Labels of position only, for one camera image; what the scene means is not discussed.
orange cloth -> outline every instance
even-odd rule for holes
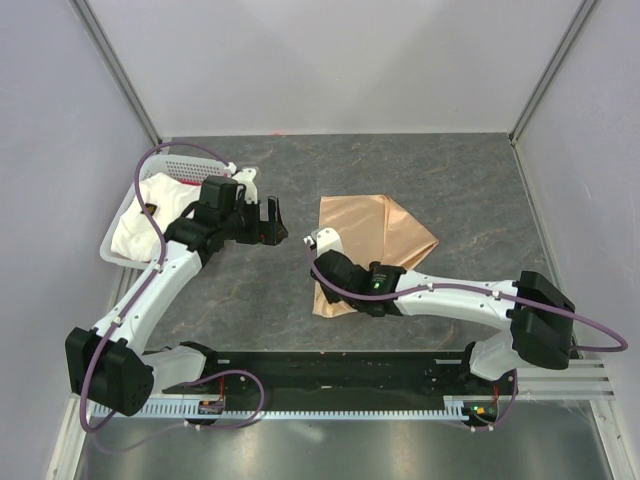
[[[386,195],[322,197],[319,226],[334,228],[345,255],[367,269],[373,261],[412,269],[438,245],[429,230]],[[314,314],[333,318],[353,311],[345,302],[327,302],[316,283]]]

granite tabletop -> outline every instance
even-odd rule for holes
[[[469,280],[548,274],[505,134],[198,137],[238,166],[257,166],[261,198],[280,198],[289,238],[277,247],[227,243],[180,292],[148,349],[192,340],[215,350],[462,349],[494,331],[437,317],[325,319],[311,313],[303,237],[320,198],[384,194],[440,244],[417,267]],[[203,156],[188,147],[171,153]]]

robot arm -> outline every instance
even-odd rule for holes
[[[232,178],[210,176],[200,198],[169,225],[165,232],[164,262],[154,259],[125,297],[85,331],[75,328],[65,348],[71,389],[80,393],[89,362],[111,326],[119,324],[100,354],[89,387],[89,399],[124,415],[142,408],[151,394],[200,378],[208,348],[184,342],[166,352],[145,354],[151,332],[182,288],[218,252],[227,240],[245,244],[277,245],[288,236],[277,198],[268,199],[268,219],[260,220],[260,202],[253,180],[256,169]],[[140,287],[159,270],[144,291]],[[139,295],[120,319],[119,312]]]
[[[330,303],[345,301],[373,317],[438,315],[499,330],[488,340],[467,346],[462,368],[476,377],[495,381],[525,365],[554,370],[569,365],[571,319],[500,298],[500,293],[506,293],[573,312],[573,304],[538,273],[522,272],[518,281],[471,282],[377,262],[366,270],[344,255],[340,237],[331,228],[313,232],[305,242],[316,250],[317,271],[312,271],[312,276],[320,281]],[[327,285],[325,280],[338,288]],[[435,285],[451,288],[434,288]]]

white towel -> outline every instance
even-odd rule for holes
[[[185,185],[164,173],[156,173],[140,182],[140,193],[147,208],[153,211],[153,219],[164,232],[191,202],[198,200],[200,187]],[[111,251],[137,262],[149,262],[159,246],[158,236],[134,196],[133,203],[118,221]]]

white enclosure wall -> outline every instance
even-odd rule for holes
[[[42,478],[64,341],[107,307],[100,240],[146,137],[67,0],[0,3],[0,477]]]
[[[579,0],[89,0],[164,136],[506,132]]]
[[[640,453],[638,25],[637,0],[600,2],[520,147],[564,288],[629,340],[602,358]]]

